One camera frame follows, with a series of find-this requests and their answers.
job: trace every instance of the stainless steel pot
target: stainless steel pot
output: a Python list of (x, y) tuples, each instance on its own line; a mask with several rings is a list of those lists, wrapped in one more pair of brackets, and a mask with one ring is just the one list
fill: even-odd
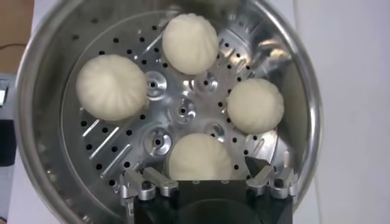
[[(219, 34), (216, 64), (196, 78), (171, 68), (160, 48), (166, 23), (182, 12), (203, 15)], [(154, 83), (149, 110), (109, 123), (80, 107), (77, 73), (99, 54), (139, 64)], [(269, 79), (285, 98), (281, 124), (262, 135), (238, 131), (224, 109), (229, 89), (250, 77)], [(65, 223), (124, 222), (119, 174), (144, 166), (162, 169), (172, 145), (191, 132), (209, 133), (229, 148), (237, 165), (234, 178), (247, 176), (246, 154), (269, 160), (276, 170), (293, 166), (301, 200), (321, 138), (321, 101), (310, 59), (277, 12), (256, 0), (63, 1), (30, 40), (16, 109), (27, 173)]]

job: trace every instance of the steamed bun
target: steamed bun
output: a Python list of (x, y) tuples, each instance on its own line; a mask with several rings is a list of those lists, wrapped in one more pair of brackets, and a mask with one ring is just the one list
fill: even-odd
[(190, 134), (174, 146), (168, 163), (173, 180), (229, 180), (233, 165), (222, 143), (206, 134)]
[(247, 134), (272, 130), (281, 121), (284, 110), (282, 95), (265, 79), (247, 79), (237, 84), (227, 99), (230, 119)]
[(163, 51), (170, 64), (187, 75), (210, 68), (218, 54), (214, 27), (202, 16), (181, 14), (172, 19), (163, 34)]
[(147, 102), (143, 71), (119, 55), (100, 55), (88, 61), (77, 77), (76, 93), (93, 116), (118, 121), (137, 114)]

